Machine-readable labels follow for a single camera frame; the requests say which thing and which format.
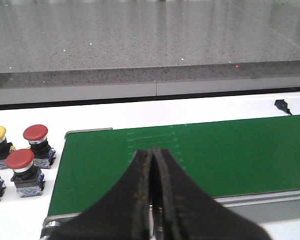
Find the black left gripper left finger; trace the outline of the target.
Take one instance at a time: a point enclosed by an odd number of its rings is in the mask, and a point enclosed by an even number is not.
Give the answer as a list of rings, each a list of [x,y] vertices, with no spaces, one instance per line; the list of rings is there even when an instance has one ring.
[[[147,240],[150,152],[137,150],[127,170],[95,204],[63,223],[52,240]]]

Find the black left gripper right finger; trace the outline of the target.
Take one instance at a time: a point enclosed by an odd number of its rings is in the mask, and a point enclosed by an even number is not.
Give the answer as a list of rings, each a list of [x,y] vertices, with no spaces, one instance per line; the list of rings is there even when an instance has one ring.
[[[153,233],[158,240],[269,240],[258,224],[203,191],[168,149],[151,150]]]

